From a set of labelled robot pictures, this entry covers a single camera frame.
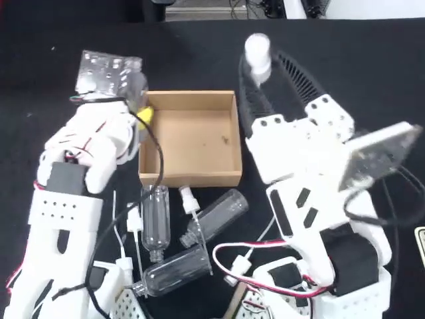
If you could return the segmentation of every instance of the black table surface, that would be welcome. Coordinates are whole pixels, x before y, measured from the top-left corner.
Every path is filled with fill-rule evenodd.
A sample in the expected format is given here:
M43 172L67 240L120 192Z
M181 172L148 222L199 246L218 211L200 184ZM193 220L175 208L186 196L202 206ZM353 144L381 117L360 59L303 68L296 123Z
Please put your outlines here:
M310 70L354 117L357 127L376 130L403 120L425 125L423 19L180 22L0 34L0 282L6 281L25 253L39 155L44 142L74 113L68 97L74 93L83 49L143 57L143 71L153 90L238 90L238 59L245 39L255 32L269 35L275 47ZM275 84L272 90L275 108L285 115L301 116L292 96L277 94L285 92L280 88ZM406 161L406 167L423 181L424 146L421 137ZM209 249L217 243L256 239L272 216L265 187L245 145L242 155L244 172L238 189L248 199L250 210L209 243ZM139 195L136 170L137 161L129 163L105 190L100 231L111 218L113 187L119 187L121 205ZM411 213L418 204L412 191L396 177L389 183L398 213ZM202 207L224 192L220 188L194 190ZM373 190L373 200L379 215L387 216L388 205L379 187ZM178 238L188 221L173 189L170 202L172 244L166 257L182 250ZM403 314L423 318L425 272L413 229L400 230L400 272L385 318L402 318ZM393 243L392 229L387 234ZM267 239L277 236L272 229ZM134 255L131 242L130 237L127 251ZM236 253L229 250L220 257L229 265ZM267 250L254 254L253 261L260 265L285 254ZM118 255L111 234L97 259L113 261ZM143 263L149 266L146 253ZM166 296L150 298L147 307L155 318L220 318L232 296L222 278L214 268L213 277L204 276ZM5 289L0 289L2 310L8 300Z

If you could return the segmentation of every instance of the clear plastic bottle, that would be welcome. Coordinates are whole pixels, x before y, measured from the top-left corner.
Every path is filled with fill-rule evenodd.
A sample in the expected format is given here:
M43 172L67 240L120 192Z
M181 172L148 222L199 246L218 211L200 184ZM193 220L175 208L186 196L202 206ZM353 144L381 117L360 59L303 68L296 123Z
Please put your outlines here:
M144 187L142 192L150 191L152 185ZM143 203L143 235L141 242L149 251L151 262L164 259L163 251L171 240L170 207L168 187L158 186L155 192Z
M153 297L168 292L208 273L210 265L207 253L197 245L161 263L150 266L141 281L131 287L136 296L148 294Z
M201 211L197 216L205 242L233 223L248 208L245 197L239 191L231 189ZM180 241L186 248L202 241L202 234L193 219L187 225L187 232L180 237Z

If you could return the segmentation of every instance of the robotic arm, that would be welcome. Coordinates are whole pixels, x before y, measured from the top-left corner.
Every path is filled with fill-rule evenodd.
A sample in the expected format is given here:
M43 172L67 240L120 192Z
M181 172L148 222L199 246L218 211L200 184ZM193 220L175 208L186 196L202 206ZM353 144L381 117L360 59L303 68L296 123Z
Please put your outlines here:
M84 282L103 205L94 195L104 190L117 165L137 153L137 123L129 111L145 103L147 82L140 70L140 58L83 52L79 96L71 98L80 106L40 156L27 249L4 318L32 318L50 280L50 297ZM69 231L63 254L57 249L62 230ZM96 265L108 269L96 291L101 308L108 312L123 288L123 272L117 266ZM45 300L39 318L99 318L86 289Z
M289 81L306 118L287 122L267 101L261 84L272 69ZM246 145L268 185L280 234L302 257L261 266L254 278L278 285L271 270L293 264L318 286L332 287L332 294L313 299L314 318L381 318L389 307L390 275L383 266L391 259L390 245L382 227L352 221L346 211L377 216L366 189L397 170L421 128L401 122L355 138L352 117L294 59L271 51L266 35L248 38L239 73ZM348 232L338 241L325 239L342 227ZM351 265L344 261L349 259ZM354 268L362 266L368 271L358 273L354 284ZM302 318L281 296L264 294L276 318ZM368 300L375 296L372 305Z

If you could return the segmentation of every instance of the open cardboard box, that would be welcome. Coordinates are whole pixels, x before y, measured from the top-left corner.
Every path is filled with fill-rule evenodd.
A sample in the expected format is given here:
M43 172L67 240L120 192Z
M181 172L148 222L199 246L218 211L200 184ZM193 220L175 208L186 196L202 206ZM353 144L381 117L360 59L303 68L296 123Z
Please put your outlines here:
M148 105L164 153L163 185L238 185L242 159L233 91L151 91ZM139 152L142 184L153 184L158 173L158 152L147 137Z

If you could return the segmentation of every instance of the hole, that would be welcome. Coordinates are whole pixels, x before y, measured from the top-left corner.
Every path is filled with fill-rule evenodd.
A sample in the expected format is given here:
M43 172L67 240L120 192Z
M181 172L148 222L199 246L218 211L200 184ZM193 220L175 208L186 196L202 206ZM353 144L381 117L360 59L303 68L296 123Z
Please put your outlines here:
M68 240L69 240L69 231L65 231L61 229L59 231L58 242L56 243L56 246L58 247L58 251L61 254L65 253L66 248L68 246Z

